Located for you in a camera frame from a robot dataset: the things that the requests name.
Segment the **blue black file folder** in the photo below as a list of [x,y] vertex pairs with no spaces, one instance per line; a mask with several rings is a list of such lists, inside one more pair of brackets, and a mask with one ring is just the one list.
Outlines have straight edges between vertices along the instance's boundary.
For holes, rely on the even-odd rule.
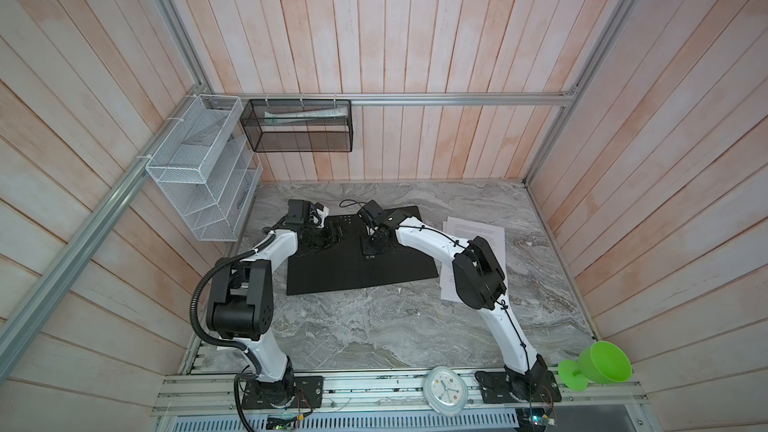
[[365,234],[365,226],[357,215],[332,215],[325,220],[325,225],[329,223],[343,227],[343,239],[329,249],[298,247],[288,259],[286,293],[289,296],[362,289],[439,276],[434,259],[398,242],[392,253],[364,255],[360,238]]

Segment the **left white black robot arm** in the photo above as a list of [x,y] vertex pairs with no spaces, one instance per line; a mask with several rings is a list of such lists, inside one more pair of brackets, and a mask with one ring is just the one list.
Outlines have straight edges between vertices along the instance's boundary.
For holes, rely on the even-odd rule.
[[323,250],[341,234],[325,226],[329,208],[306,200],[288,201],[288,212],[263,229],[253,248],[219,260],[204,275],[190,303],[195,334],[204,342],[240,351],[253,367],[252,381],[265,386],[276,407],[295,395],[290,358],[270,331],[275,306],[273,272],[299,246]]

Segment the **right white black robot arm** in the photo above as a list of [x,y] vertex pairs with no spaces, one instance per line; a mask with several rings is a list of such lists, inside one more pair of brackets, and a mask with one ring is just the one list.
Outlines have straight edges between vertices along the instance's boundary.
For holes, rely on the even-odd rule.
[[532,399],[548,368],[511,309],[505,272],[487,240],[454,237],[400,209],[364,206],[358,216],[373,237],[395,240],[451,268],[461,302],[481,314],[502,352],[509,393],[518,401]]

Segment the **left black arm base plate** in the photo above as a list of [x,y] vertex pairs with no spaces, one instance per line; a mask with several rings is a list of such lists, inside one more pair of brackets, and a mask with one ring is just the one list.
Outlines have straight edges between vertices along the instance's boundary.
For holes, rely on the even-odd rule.
[[282,410],[298,408],[314,410],[321,407],[324,378],[300,376],[293,379],[293,386],[286,388],[284,383],[259,382],[246,379],[240,403],[244,410]]

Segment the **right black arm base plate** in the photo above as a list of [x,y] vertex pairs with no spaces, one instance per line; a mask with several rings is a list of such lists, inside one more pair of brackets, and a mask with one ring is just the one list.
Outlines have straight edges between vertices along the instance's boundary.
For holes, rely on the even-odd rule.
[[486,404],[502,403],[555,403],[562,395],[554,375],[547,372],[539,378],[513,371],[476,371],[474,378]]

